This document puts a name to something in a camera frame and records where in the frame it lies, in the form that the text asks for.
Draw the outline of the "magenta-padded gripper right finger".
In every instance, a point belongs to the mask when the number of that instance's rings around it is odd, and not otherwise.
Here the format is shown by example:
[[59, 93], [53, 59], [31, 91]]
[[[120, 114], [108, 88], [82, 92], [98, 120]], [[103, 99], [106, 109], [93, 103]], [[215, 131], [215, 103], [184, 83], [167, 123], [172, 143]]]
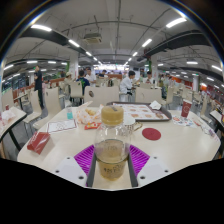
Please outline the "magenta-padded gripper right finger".
[[150, 156], [136, 146], [130, 146], [128, 167], [131, 186], [143, 187], [171, 173], [156, 156]]

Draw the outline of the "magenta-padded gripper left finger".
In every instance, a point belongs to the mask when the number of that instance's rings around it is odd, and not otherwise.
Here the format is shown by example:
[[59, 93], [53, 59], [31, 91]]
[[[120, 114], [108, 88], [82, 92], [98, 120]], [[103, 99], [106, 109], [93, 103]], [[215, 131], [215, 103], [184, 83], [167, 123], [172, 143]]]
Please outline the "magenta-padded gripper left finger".
[[66, 156], [55, 168], [54, 174], [81, 187], [92, 187], [96, 156], [90, 145], [75, 156]]

